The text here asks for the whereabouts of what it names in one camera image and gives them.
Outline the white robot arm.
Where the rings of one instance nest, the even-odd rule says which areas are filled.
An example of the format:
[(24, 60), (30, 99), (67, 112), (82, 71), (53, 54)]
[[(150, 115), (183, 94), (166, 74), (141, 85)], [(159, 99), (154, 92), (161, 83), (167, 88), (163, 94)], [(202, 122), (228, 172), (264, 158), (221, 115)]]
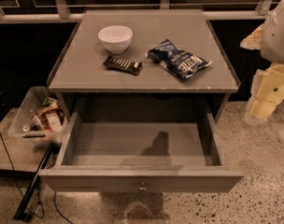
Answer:
[(240, 47), (257, 49), (271, 63), (265, 71), (256, 71), (246, 106), (245, 120), (253, 125), (262, 124), (284, 100), (284, 0), (242, 40)]

